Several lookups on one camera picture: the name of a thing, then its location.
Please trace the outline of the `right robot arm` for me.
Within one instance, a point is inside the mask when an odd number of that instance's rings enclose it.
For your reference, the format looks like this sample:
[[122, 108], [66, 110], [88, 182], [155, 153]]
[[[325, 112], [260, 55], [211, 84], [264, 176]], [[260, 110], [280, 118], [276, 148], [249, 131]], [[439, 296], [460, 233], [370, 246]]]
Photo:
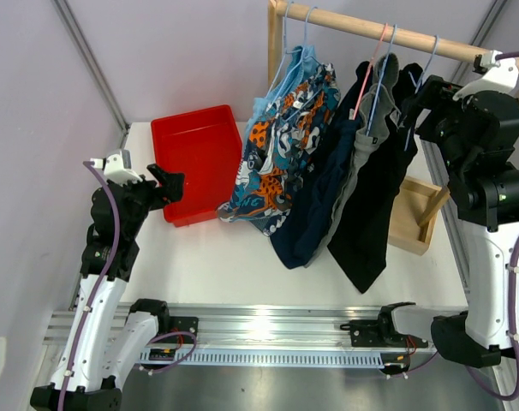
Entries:
[[432, 343], [447, 360], [482, 368], [519, 361], [519, 102], [495, 86], [458, 86], [433, 75], [403, 103], [379, 152], [361, 172], [330, 250], [360, 291], [385, 268], [391, 213], [411, 157], [404, 135], [435, 144], [468, 251], [468, 307], [445, 315], [413, 302], [380, 308], [375, 319], [343, 325], [361, 348]]

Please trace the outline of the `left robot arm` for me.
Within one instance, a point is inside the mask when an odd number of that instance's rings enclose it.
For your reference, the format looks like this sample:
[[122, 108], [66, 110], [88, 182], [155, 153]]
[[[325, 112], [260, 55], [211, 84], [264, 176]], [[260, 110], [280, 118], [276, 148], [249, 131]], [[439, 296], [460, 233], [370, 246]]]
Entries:
[[146, 179], [116, 166], [114, 158], [90, 159], [84, 166], [100, 187], [92, 195], [76, 311], [50, 382], [33, 389], [35, 410], [118, 410], [122, 388], [146, 346], [164, 340], [198, 344], [195, 332], [174, 329], [166, 302], [147, 298], [129, 308], [122, 331], [108, 341], [140, 251], [136, 237], [151, 211], [182, 199], [185, 175], [150, 164], [152, 179]]

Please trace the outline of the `black shorts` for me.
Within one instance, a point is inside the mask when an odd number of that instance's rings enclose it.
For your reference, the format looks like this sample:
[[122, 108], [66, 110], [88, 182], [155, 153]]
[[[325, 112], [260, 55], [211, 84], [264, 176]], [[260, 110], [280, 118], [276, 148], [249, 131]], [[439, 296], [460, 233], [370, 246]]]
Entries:
[[418, 152], [414, 138], [399, 135], [390, 116], [385, 117], [385, 123], [389, 136], [358, 172], [355, 191], [328, 244], [332, 257], [362, 294], [386, 267], [394, 199]]

